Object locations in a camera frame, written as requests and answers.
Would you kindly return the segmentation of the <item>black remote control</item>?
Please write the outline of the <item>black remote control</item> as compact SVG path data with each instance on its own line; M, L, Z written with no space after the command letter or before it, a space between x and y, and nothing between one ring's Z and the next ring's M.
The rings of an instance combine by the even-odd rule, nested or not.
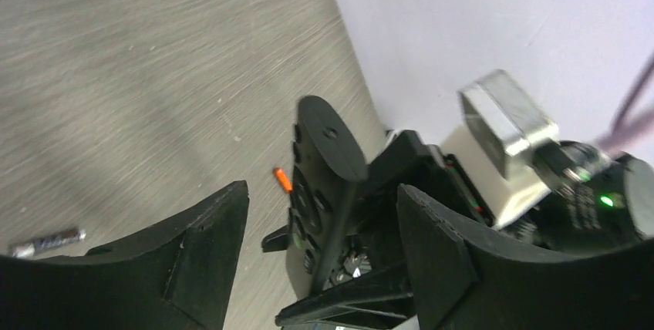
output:
M346 237L367 163L341 116L319 96L297 106L286 269L296 296L322 291L347 253Z

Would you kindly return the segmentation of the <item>orange battery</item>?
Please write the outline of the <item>orange battery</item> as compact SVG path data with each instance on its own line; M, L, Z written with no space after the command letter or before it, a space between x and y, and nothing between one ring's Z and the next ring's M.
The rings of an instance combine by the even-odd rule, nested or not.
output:
M284 192L290 194L293 190L293 186L291 180L285 174L284 170L280 167L277 167L273 169L273 174Z

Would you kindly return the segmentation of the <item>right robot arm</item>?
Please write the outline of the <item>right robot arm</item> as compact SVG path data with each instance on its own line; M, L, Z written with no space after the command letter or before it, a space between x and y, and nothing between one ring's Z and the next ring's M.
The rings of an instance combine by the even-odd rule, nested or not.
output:
M624 155L495 231L454 155L413 131L373 161L356 235L283 329L651 329L653 172Z

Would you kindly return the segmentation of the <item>black battery near remotes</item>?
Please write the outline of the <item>black battery near remotes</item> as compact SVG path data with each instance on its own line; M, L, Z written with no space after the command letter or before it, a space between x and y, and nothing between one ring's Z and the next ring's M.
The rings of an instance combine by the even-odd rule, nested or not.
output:
M73 227L64 231L59 231L42 237L34 237L29 241L10 245L8 253L14 258L31 258L47 251L75 244L83 241L85 238L85 230L79 227Z

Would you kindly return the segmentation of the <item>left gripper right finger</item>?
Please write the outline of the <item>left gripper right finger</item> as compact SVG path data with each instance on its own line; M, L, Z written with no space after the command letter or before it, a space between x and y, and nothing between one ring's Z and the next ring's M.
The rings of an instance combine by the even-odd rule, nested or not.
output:
M396 209L422 329L651 329L653 243L593 257L525 244L410 185Z

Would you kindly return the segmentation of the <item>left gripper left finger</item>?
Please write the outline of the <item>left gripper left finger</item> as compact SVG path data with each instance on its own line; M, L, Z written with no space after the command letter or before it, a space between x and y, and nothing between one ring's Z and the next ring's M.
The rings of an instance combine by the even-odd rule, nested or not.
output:
M220 329L244 229L239 180L83 256L1 259L3 329Z

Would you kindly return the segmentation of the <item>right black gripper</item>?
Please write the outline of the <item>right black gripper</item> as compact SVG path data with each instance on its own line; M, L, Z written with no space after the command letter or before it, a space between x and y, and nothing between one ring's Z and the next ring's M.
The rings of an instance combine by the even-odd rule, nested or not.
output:
M368 180L352 214L352 232L373 267L359 278L308 296L275 317L282 328L325 324L355 329L392 329L416 314L396 213L397 189L406 184L451 210L491 224L491 213L459 160L426 145L417 132L403 131L368 166ZM261 241L264 253L285 251L288 225Z

